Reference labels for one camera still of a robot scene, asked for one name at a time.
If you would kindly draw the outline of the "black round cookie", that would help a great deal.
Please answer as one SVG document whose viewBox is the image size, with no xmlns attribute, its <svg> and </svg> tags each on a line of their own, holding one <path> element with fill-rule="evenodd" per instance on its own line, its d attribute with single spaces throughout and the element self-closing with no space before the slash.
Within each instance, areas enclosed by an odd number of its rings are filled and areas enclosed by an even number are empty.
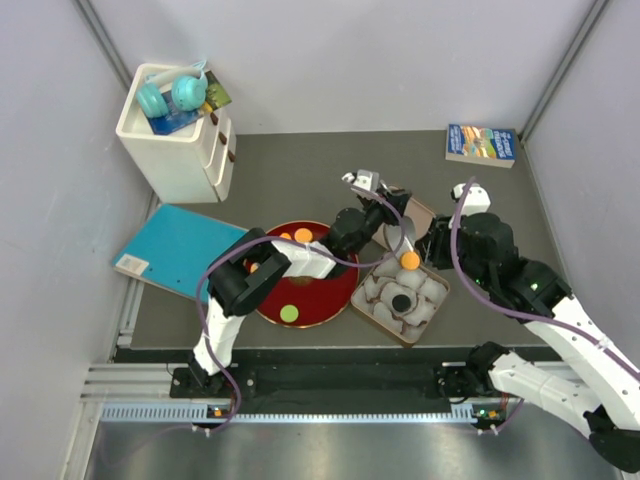
<svg viewBox="0 0 640 480">
<path fill-rule="evenodd" d="M 391 305 L 395 311 L 404 313 L 410 309 L 412 303 L 409 296 L 405 294 L 398 294 L 392 298 Z"/>
</svg>

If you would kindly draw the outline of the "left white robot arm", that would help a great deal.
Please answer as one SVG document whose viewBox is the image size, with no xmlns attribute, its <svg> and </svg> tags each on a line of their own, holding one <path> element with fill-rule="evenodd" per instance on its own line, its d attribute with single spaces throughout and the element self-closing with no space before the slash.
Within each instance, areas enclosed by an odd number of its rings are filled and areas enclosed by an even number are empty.
<svg viewBox="0 0 640 480">
<path fill-rule="evenodd" d="M 244 318 L 262 305 L 281 279 L 326 280 L 350 269 L 370 268 L 370 263 L 353 259 L 381 226 L 402 225 L 410 191 L 353 190 L 363 207 L 341 210 L 322 238 L 287 240 L 253 228 L 210 264 L 196 286 L 201 337 L 189 361 L 192 384 L 203 395 L 212 397 L 224 390 L 231 377 L 226 368 Z"/>
</svg>

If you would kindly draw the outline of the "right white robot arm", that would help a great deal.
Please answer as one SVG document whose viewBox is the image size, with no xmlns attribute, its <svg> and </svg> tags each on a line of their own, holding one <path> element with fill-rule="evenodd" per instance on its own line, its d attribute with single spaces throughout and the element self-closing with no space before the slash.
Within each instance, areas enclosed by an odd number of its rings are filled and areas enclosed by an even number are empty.
<svg viewBox="0 0 640 480">
<path fill-rule="evenodd" d="M 427 264 L 453 269 L 489 308 L 517 320 L 578 375 L 574 384 L 493 342 L 472 350 L 476 394 L 513 394 L 569 424 L 619 470 L 639 471 L 639 369 L 598 328 L 564 279 L 522 256 L 492 213 L 438 215 L 416 242 Z"/>
</svg>

